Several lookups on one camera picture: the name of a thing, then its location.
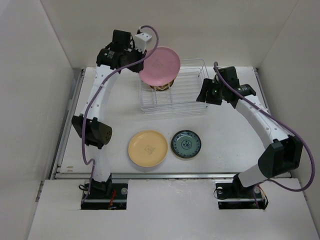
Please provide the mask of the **pink plastic plate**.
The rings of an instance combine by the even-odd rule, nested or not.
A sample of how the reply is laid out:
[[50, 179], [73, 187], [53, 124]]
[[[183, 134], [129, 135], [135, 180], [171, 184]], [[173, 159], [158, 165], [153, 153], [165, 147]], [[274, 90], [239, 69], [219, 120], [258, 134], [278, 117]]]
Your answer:
[[173, 81], [180, 71], [181, 60], [171, 48], [160, 46], [143, 62], [140, 79], [149, 86], [160, 87]]

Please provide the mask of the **blue patterned ceramic plate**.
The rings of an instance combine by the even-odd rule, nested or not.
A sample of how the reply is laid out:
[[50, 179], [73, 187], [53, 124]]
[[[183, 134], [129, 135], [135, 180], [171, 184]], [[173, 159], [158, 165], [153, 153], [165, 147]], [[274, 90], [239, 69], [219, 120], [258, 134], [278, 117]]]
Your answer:
[[173, 153], [182, 159], [194, 158], [201, 150], [200, 137], [191, 130], [178, 131], [171, 139], [170, 147]]

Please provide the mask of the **yellow plastic plate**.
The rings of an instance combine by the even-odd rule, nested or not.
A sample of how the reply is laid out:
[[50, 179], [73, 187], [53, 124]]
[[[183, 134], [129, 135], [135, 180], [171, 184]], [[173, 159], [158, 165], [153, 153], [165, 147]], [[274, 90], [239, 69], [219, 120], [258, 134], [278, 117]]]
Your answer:
[[128, 155], [140, 167], [152, 168], [164, 161], [169, 151], [165, 136], [156, 130], [135, 134], [128, 145]]

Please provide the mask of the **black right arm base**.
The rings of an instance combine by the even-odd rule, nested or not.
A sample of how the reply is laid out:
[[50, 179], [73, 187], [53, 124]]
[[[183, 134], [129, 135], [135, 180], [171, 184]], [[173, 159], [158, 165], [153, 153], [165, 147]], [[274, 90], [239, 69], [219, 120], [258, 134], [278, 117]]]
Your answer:
[[259, 184], [243, 187], [238, 174], [215, 182], [214, 197], [220, 210], [265, 210], [269, 200]]

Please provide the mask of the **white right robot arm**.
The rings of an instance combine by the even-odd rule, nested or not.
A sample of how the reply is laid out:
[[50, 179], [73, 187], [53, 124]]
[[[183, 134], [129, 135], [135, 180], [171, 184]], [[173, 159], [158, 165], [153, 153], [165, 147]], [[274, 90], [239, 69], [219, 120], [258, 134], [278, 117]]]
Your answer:
[[231, 190], [235, 196], [243, 197], [254, 185], [299, 167], [301, 140], [267, 116], [256, 91], [249, 84], [240, 84], [235, 67], [220, 68], [214, 79], [205, 78], [196, 100], [212, 105], [231, 104], [263, 144], [264, 152], [257, 164], [233, 178]]

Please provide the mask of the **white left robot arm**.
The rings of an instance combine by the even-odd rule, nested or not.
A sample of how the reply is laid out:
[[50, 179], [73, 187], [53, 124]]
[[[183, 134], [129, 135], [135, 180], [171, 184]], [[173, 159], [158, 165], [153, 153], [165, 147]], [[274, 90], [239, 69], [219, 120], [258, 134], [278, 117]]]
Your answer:
[[121, 71], [139, 73], [144, 68], [148, 42], [152, 35], [139, 28], [136, 34], [114, 30], [111, 42], [96, 57], [93, 85], [83, 111], [74, 115], [71, 124], [81, 139], [82, 158], [92, 165], [89, 184], [85, 191], [107, 198], [112, 192], [111, 170], [102, 156], [103, 147], [112, 137], [113, 130], [106, 124], [105, 111], [111, 90]]

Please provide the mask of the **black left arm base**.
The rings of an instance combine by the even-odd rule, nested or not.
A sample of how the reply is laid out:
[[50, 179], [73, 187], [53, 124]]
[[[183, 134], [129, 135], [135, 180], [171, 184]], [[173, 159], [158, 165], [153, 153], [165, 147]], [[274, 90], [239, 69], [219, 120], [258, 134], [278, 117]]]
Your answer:
[[80, 184], [82, 191], [81, 210], [126, 210], [128, 197], [128, 181], [113, 180], [111, 176], [106, 182], [95, 180]]

